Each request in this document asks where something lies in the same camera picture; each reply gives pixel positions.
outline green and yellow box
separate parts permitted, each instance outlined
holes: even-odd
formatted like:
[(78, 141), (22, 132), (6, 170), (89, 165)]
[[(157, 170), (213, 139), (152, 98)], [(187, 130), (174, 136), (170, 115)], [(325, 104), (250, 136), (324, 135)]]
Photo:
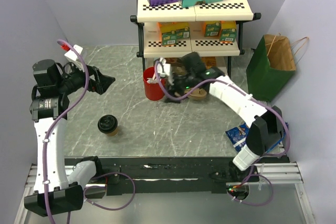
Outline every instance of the green and yellow box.
[(163, 46), (174, 45), (178, 39), (190, 38), (188, 22), (162, 22), (159, 23), (159, 27)]
[(220, 21), (204, 21), (203, 22), (203, 34), (204, 37), (218, 36), (221, 30)]
[(231, 43), (236, 40), (237, 37), (237, 25), (235, 21), (222, 21), (220, 29), (220, 42)]

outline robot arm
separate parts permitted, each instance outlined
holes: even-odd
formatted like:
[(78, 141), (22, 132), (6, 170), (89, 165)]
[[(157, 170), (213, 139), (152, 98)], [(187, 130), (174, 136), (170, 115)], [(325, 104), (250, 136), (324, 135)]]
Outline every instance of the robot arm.
[[(279, 119), (263, 106), (253, 102), (251, 100), (252, 95), (235, 85), (229, 76), (224, 76), (224, 73), (216, 67), (206, 69), (196, 52), (182, 57), (180, 62), (187, 71), (186, 75), (177, 76), (172, 72), (171, 66), (166, 63), (163, 64), (163, 67), (158, 68), (160, 76), (172, 79), (172, 81), (169, 81), (170, 85), (168, 87), (170, 94), (177, 92), (183, 95), (186, 87), (194, 87), (208, 79), (216, 79), (226, 83), (208, 82), (202, 85), (201, 88), (222, 100), (250, 128), (246, 137), (246, 145), (233, 160), (239, 170), (246, 170), (281, 139), (284, 132)], [(281, 111), (277, 107), (274, 106), (273, 109), (281, 115)]]
[[(75, 50), (80, 54), (83, 53), (82, 48), (77, 45)], [(38, 143), (37, 176), (34, 194), (25, 197), (24, 204), (26, 209), (41, 216), (47, 215), (44, 200), (45, 183), (48, 184), (50, 208), (54, 215), (81, 209), (85, 185), (92, 177), (102, 174), (102, 166), (98, 157), (87, 157), (82, 159), (67, 177), (63, 151), (66, 116), (56, 124), (49, 139), (45, 139), (46, 132), (54, 120), (68, 108), (68, 95), (85, 85), (83, 66), (75, 53), (70, 50), (65, 56), (71, 62), (69, 73), (61, 74), (57, 67), (58, 64), (53, 60), (42, 60), (33, 65), (37, 85), (32, 91), (33, 101), (30, 112)], [(89, 75), (94, 77), (89, 80), (88, 91), (103, 94), (115, 81), (114, 77), (102, 75), (96, 67), (87, 66), (87, 68)], [(43, 180), (43, 144), (45, 141), (48, 141), (46, 155), (48, 180), (46, 182)]]

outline two-tier shelf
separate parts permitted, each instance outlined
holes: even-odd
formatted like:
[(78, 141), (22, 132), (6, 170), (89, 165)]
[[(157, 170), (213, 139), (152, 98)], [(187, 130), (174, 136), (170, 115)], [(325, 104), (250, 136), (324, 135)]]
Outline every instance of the two-tier shelf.
[[(153, 65), (155, 58), (179, 58), (189, 52), (198, 52), (201, 57), (216, 57), (217, 66), (226, 72), (224, 57), (227, 56), (227, 73), (231, 76), (231, 57), (244, 54), (243, 23), (261, 18), (261, 13), (252, 13), (247, 0), (223, 0), (182, 8), (179, 3), (150, 6), (148, 0), (136, 0), (137, 15), (131, 21), (138, 26), (139, 52), (143, 70)], [(233, 43), (222, 43), (216, 37), (204, 37), (202, 22), (211, 20), (235, 20), (238, 36)], [(181, 39), (176, 45), (163, 47), (158, 22), (189, 22), (190, 38)]]

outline red tip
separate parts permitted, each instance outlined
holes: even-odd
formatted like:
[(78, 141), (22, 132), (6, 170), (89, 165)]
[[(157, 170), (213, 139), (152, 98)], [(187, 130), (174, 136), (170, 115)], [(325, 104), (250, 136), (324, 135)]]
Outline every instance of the red tip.
[(70, 48), (66, 44), (61, 45), (61, 48), (63, 50), (65, 50), (65, 51), (69, 51), (70, 50)]

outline black cup lid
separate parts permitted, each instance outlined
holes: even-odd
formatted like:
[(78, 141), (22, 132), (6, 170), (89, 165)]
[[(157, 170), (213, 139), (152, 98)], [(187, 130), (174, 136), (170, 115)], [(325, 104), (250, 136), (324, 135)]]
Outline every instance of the black cup lid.
[(113, 115), (104, 115), (98, 121), (98, 129), (105, 134), (109, 134), (118, 127), (118, 120)]

